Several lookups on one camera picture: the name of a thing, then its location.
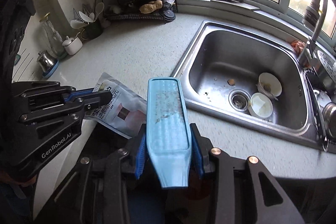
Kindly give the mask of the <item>orange scouring cloth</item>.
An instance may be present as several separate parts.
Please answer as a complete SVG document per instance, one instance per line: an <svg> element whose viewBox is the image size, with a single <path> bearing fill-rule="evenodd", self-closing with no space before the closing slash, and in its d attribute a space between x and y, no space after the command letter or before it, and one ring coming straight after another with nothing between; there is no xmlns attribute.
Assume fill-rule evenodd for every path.
<svg viewBox="0 0 336 224"><path fill-rule="evenodd" d="M295 53L299 56L302 51L304 50L306 43L301 42L299 40L294 40L293 42L290 43L291 47L295 51Z"/></svg>

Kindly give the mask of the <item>black utensil holder cup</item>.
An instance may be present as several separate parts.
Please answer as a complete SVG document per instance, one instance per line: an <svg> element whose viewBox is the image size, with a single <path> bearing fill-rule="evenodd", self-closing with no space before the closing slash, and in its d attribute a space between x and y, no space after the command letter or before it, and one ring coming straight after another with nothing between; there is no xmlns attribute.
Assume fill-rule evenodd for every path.
<svg viewBox="0 0 336 224"><path fill-rule="evenodd" d="M93 40L99 37L103 33L103 27L101 25L100 19L83 27L82 32L80 32L80 38L82 40Z"/></svg>

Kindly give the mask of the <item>steel pot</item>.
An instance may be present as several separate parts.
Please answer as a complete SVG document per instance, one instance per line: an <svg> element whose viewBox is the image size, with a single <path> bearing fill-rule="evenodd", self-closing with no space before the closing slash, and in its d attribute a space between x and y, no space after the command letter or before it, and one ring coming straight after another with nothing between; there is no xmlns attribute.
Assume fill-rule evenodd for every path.
<svg viewBox="0 0 336 224"><path fill-rule="evenodd" d="M38 53L37 63L44 73L50 71L56 65L57 61L58 60L47 51L40 51Z"/></svg>

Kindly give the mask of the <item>black round timer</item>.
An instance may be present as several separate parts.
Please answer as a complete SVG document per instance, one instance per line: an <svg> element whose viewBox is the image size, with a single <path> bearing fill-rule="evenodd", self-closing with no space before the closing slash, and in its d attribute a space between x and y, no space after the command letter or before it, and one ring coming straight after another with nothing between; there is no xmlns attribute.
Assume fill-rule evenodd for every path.
<svg viewBox="0 0 336 224"><path fill-rule="evenodd" d="M176 15L172 10L167 9L163 12L163 18L165 22L172 22L176 19Z"/></svg>

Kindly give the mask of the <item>glass jar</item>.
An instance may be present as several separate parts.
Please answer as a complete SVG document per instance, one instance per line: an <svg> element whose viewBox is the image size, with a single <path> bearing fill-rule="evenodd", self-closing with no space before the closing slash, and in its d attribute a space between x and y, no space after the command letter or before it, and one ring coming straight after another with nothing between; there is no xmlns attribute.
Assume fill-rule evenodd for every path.
<svg viewBox="0 0 336 224"><path fill-rule="evenodd" d="M53 54L59 59L64 59L67 56L67 52L63 47L63 39L59 32L54 28L54 25L50 21L50 13L46 13L39 22L42 24L46 35L49 40L50 49Z"/></svg>

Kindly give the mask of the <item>brown ginger root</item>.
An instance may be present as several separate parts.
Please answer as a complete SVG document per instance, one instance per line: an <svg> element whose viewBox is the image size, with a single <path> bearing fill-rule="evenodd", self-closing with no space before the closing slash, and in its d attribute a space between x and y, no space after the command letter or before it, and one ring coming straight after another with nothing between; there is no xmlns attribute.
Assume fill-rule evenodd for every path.
<svg viewBox="0 0 336 224"><path fill-rule="evenodd" d="M139 8L140 13L142 14L151 14L163 7L163 2L161 0L151 1L147 4L142 5Z"/></svg>

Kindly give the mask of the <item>white bowl with spoon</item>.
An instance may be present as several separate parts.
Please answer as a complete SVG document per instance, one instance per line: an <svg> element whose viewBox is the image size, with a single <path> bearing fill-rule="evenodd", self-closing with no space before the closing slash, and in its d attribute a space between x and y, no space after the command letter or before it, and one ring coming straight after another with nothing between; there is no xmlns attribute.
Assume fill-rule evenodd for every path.
<svg viewBox="0 0 336 224"><path fill-rule="evenodd" d="M261 73L258 77L257 89L270 100L278 100L282 93L282 85L278 78L271 73Z"/></svg>

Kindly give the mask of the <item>stainless steel sink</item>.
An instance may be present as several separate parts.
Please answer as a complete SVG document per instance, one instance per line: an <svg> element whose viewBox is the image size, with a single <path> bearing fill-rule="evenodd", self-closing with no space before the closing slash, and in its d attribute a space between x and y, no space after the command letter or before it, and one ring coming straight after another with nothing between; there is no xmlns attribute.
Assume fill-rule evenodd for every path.
<svg viewBox="0 0 336 224"><path fill-rule="evenodd" d="M282 86L268 118L253 117L248 111L262 73L271 73ZM195 111L335 152L310 83L312 73L298 65L283 40L239 24L205 21L172 76L181 81L186 104Z"/></svg>

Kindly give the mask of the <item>white ceramic condiment pot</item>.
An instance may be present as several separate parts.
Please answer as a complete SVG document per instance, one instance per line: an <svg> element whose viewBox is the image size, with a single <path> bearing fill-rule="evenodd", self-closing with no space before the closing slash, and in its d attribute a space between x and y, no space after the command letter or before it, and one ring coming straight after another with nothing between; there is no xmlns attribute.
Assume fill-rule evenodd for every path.
<svg viewBox="0 0 336 224"><path fill-rule="evenodd" d="M64 47L66 52L71 56L78 53L78 51L80 51L81 48L83 47L83 43L79 38L79 35L80 32L77 33L75 37L66 36L66 39L62 42L62 46Z"/></svg>

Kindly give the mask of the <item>light blue scrub brush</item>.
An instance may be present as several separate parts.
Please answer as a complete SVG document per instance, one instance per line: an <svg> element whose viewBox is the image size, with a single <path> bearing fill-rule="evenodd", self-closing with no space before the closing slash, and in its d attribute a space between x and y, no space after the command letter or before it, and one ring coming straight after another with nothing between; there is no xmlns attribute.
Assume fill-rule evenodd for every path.
<svg viewBox="0 0 336 224"><path fill-rule="evenodd" d="M146 147L161 187L188 187L192 136L179 79L148 81Z"/></svg>

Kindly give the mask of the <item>white plastic spoon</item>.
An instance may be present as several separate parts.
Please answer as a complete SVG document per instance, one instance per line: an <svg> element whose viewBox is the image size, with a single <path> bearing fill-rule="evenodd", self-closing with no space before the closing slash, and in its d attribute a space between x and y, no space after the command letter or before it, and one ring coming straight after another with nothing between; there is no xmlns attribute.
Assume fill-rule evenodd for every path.
<svg viewBox="0 0 336 224"><path fill-rule="evenodd" d="M82 13L81 11L79 11L79 15L80 15L80 18L81 18L83 21L87 22L88 24L94 22L93 19L91 19L89 16L87 16L87 15L84 14L84 13Z"/></svg>

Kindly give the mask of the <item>chrome faucet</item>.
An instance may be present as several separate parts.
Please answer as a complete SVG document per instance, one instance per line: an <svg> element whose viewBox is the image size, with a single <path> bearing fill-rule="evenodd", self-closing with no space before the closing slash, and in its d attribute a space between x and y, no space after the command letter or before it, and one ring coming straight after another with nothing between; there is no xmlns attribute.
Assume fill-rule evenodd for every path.
<svg viewBox="0 0 336 224"><path fill-rule="evenodd" d="M316 41L322 30L322 26L326 17L328 0L312 0L307 6L302 23L313 33L310 36L298 57L298 63L302 67L310 65L313 60Z"/></svg>

